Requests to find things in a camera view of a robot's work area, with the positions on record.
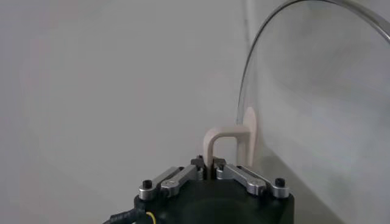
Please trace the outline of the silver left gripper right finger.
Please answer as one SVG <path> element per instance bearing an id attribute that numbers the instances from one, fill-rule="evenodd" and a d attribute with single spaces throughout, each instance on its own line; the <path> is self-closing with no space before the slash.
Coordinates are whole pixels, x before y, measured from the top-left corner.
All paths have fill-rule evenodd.
<path id="1" fill-rule="evenodd" d="M 213 158 L 213 168 L 217 180 L 234 180 L 251 195 L 258 197 L 270 195 L 277 199 L 289 197 L 289 187 L 283 178 L 277 178 L 272 182 L 249 167 L 227 164 L 222 158 Z"/>

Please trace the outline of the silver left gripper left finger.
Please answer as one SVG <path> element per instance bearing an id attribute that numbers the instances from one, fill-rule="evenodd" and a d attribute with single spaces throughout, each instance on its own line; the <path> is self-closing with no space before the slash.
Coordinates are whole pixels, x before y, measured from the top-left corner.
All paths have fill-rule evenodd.
<path id="1" fill-rule="evenodd" d="M 143 201 L 152 201 L 160 193 L 164 193 L 167 197 L 174 197 L 188 181 L 204 179 L 205 164 L 203 156 L 198 155 L 186 167 L 170 167 L 154 179 L 144 180 L 139 187 L 138 196 Z"/>

